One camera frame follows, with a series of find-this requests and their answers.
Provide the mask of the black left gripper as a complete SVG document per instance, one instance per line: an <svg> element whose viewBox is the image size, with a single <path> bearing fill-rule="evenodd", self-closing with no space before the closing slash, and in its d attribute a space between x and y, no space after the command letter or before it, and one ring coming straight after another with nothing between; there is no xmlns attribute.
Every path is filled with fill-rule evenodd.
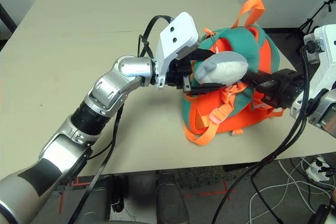
<svg viewBox="0 0 336 224"><path fill-rule="evenodd" d="M202 95L226 87L220 83L205 83L198 86L191 85L192 60L204 61L215 53L211 50L197 48L184 57L184 60L171 61L167 71L167 85L183 89L187 95Z"/></svg>

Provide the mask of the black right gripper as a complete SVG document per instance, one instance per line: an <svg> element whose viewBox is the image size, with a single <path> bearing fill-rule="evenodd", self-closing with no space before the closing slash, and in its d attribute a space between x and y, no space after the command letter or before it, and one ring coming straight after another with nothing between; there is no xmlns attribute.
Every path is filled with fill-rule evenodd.
<svg viewBox="0 0 336 224"><path fill-rule="evenodd" d="M263 93L261 101L273 108L291 108L304 88L303 73L282 69L274 73L247 71L243 81Z"/></svg>

